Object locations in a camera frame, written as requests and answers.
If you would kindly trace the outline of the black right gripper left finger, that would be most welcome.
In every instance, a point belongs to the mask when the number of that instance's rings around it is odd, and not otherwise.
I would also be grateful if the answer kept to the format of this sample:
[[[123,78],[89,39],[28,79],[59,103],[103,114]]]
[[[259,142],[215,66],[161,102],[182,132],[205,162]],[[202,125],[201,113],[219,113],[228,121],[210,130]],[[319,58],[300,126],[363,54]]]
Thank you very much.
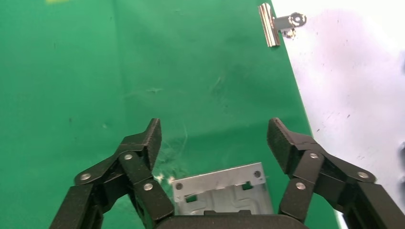
[[[162,141],[160,120],[123,138],[114,154],[75,177],[54,217],[52,229],[99,229],[104,214],[127,195],[145,228],[173,216],[174,205],[152,170]]]

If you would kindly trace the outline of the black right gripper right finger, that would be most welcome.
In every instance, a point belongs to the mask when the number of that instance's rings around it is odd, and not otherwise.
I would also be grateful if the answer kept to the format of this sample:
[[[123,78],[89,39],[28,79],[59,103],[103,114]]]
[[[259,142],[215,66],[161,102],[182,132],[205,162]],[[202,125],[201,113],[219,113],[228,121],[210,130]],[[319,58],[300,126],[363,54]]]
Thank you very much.
[[[316,140],[271,118],[267,144],[290,181],[278,213],[305,227],[314,194],[343,215],[350,229],[402,229],[405,216],[371,172],[329,154]]]

